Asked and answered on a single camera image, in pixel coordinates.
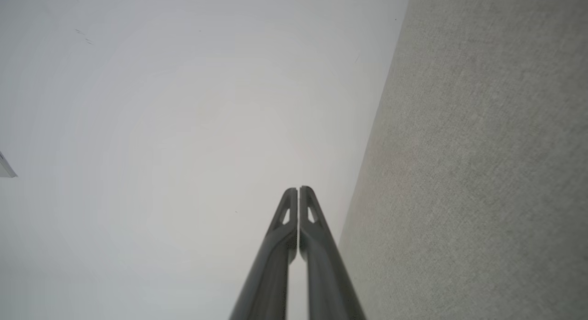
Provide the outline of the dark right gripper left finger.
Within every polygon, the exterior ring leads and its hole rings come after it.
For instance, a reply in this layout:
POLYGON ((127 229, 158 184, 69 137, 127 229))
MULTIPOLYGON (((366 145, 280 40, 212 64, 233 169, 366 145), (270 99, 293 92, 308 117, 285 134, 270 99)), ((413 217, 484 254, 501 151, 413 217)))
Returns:
POLYGON ((298 250, 298 190, 282 195, 231 313, 231 320, 285 320, 288 266, 298 250))

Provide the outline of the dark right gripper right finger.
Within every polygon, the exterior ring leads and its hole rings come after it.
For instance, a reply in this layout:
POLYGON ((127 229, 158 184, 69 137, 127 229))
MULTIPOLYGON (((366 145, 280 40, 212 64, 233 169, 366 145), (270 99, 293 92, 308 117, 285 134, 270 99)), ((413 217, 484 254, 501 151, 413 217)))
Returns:
POLYGON ((335 240, 309 186, 300 187, 300 252, 307 263, 311 320, 365 320, 335 240))

